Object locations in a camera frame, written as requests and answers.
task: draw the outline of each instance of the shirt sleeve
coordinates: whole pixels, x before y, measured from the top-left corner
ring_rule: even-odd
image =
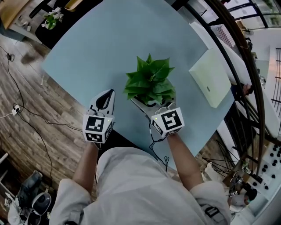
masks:
[[[79,224],[83,209],[91,204],[90,194],[71,179],[61,180],[50,224]]]
[[[208,181],[190,190],[204,211],[208,221],[216,225],[229,225],[231,213],[222,184]]]

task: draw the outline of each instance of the person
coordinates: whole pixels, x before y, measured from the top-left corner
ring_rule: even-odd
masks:
[[[256,189],[250,189],[245,194],[236,195],[228,199],[228,204],[234,207],[246,207],[253,201],[257,196]]]
[[[241,83],[242,88],[243,88],[243,94],[244,96],[248,96],[249,94],[253,93],[253,87],[250,84],[243,84]],[[239,90],[239,86],[238,85],[231,85],[231,92],[233,94],[233,97],[236,101],[240,101],[242,100],[242,93]]]
[[[97,164],[97,200],[91,202],[98,148],[88,143],[71,179],[61,180],[52,225],[230,224],[221,183],[205,182],[178,134],[167,137],[180,182],[147,152],[118,147]]]

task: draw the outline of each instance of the white box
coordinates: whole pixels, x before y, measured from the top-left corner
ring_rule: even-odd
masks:
[[[210,106],[217,108],[227,95],[231,83],[216,51],[207,50],[189,70]]]

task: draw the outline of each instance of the white shirt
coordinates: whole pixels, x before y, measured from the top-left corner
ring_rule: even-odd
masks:
[[[106,151],[98,162],[97,179],[98,197],[93,203],[80,185],[62,180],[50,224],[230,224],[227,197],[220,183],[209,181],[187,191],[142,150]]]

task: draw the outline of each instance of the power strip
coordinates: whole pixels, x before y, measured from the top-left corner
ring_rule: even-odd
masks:
[[[13,116],[15,116],[19,110],[20,110],[19,105],[15,105],[15,107],[12,109]]]

